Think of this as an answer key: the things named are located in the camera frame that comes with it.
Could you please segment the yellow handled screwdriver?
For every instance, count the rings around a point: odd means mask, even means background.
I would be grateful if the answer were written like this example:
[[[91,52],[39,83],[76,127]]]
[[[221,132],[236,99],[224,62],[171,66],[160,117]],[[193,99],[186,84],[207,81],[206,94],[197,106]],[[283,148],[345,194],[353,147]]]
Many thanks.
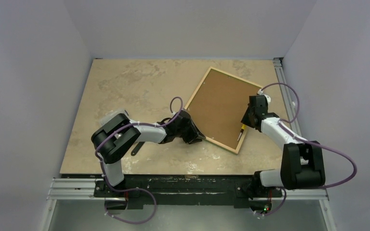
[[[238,139],[237,139],[238,142],[240,141],[240,139],[241,139],[241,137],[242,137],[242,135],[243,135],[243,133],[245,131],[245,128],[246,128],[246,125],[243,124],[241,126],[241,129],[240,129],[240,132],[239,132],[239,135],[238,135]]]

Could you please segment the green picture frame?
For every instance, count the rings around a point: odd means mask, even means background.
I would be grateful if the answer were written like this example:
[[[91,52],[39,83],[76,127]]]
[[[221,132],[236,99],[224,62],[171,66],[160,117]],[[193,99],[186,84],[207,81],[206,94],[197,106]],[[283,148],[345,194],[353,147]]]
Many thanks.
[[[191,115],[206,141],[238,154],[247,134],[240,141],[241,120],[249,97],[262,86],[215,67],[209,67],[188,100],[185,110]]]

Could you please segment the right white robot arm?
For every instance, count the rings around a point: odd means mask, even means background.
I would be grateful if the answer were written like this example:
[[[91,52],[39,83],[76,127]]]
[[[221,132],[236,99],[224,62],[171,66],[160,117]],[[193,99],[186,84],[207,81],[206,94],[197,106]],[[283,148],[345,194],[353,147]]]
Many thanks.
[[[270,187],[295,190],[324,185],[325,168],[319,143],[309,143],[288,128],[277,114],[270,113],[264,95],[249,97],[241,122],[269,137],[282,151],[279,169],[254,173],[251,189],[255,195],[264,195]]]

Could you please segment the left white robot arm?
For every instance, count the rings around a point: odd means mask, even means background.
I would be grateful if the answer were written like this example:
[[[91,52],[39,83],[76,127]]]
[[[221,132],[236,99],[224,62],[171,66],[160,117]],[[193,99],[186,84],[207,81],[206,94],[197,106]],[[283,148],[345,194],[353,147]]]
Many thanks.
[[[166,144],[176,138],[187,144],[206,139],[191,115],[184,110],[152,124],[129,119],[126,113],[115,115],[91,136],[95,156],[101,163],[103,176],[107,181],[106,191],[113,197],[123,194],[124,174],[121,160],[134,144]]]

